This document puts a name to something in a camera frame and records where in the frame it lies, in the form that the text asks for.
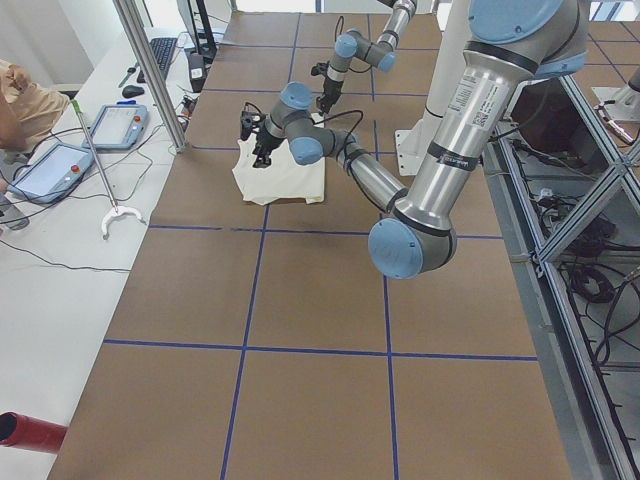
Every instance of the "robot elbow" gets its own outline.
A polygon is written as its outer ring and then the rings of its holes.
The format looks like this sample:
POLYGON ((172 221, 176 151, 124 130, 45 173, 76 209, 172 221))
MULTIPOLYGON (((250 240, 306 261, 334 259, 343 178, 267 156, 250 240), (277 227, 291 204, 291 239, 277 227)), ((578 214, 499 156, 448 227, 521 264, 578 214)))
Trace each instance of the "robot elbow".
POLYGON ((417 228, 385 218, 371 229, 369 253, 384 275, 409 279, 446 264, 456 251, 455 230, 417 228))

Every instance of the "keyboard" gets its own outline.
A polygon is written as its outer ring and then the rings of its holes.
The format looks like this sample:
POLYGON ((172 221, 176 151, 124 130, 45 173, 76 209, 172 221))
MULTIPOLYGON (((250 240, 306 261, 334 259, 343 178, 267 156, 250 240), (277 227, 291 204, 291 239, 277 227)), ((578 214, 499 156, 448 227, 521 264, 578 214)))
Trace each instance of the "keyboard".
MULTIPOLYGON (((160 68, 162 78, 167 78, 167 75, 169 74, 169 68, 171 67, 171 58, 173 57, 173 51, 176 48, 176 43, 178 43, 178 39, 175 37, 152 38, 149 42, 151 50, 153 51, 153 55, 156 57, 158 67, 160 68)), ((144 72, 142 71, 142 68, 140 69, 140 72, 138 72, 138 78, 136 79, 136 82, 145 83, 144 72)))

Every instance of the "red cylinder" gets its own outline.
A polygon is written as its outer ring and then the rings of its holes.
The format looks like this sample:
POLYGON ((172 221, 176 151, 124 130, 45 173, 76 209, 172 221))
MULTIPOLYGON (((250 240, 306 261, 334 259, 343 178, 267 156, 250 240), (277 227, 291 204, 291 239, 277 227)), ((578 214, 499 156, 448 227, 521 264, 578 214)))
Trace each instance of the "red cylinder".
POLYGON ((58 453, 67 427, 7 412, 0 415, 0 445, 36 452, 58 453))

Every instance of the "desk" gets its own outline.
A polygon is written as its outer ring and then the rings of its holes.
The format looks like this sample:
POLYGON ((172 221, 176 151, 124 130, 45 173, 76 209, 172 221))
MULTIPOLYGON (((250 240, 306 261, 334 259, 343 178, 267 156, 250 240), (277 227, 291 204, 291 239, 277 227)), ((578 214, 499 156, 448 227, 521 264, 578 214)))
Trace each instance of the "desk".
MULTIPOLYGON (((175 36, 176 32, 152 29, 149 37, 175 36)), ((179 38, 179 45, 185 36, 179 38)), ((167 88, 174 105, 189 87, 187 60, 175 53, 175 62, 167 77, 167 88)), ((127 67, 135 63, 133 52, 123 34, 96 67, 77 95, 81 108, 92 121, 103 104, 122 100, 117 85, 127 67)), ((135 83, 135 74, 130 78, 135 83)), ((144 139, 162 123, 150 93, 137 97, 149 109, 144 139)), ((78 127, 70 107, 54 128, 59 132, 78 127)), ((79 145, 82 132, 62 140, 79 145)), ((44 152, 43 145, 34 159, 44 152)), ((174 154, 168 134, 160 128, 142 148, 153 159, 153 166, 135 193, 123 204, 138 208, 145 220, 158 200, 169 174, 174 154)), ((144 157, 133 154, 105 154, 102 161, 117 197, 127 197, 139 175, 149 165, 144 157)), ((73 193, 87 197, 104 193, 98 175, 85 180, 73 193)), ((41 207, 22 203, 25 214, 41 207)), ((6 229, 1 239, 28 249, 50 261, 68 265, 91 265, 102 268, 129 269, 146 232, 135 218, 114 221, 110 238, 102 240, 100 222, 110 208, 107 197, 87 200, 69 198, 31 218, 21 231, 6 229)), ((0 322, 0 410, 17 411, 67 425, 102 342, 113 310, 127 279, 127 274, 71 271, 45 265, 34 257, 0 245, 0 285, 3 319, 0 322)), ((53 455, 18 449, 0 449, 0 478, 34 480, 46 478, 53 455)))

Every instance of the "computer mouse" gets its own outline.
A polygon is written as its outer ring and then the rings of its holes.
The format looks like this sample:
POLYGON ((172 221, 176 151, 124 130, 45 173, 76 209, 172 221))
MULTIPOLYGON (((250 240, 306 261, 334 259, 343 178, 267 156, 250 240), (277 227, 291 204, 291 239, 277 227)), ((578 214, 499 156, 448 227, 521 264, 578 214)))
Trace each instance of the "computer mouse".
POLYGON ((136 85, 127 85, 122 89, 122 96, 124 98, 133 98, 144 93, 144 88, 136 85))

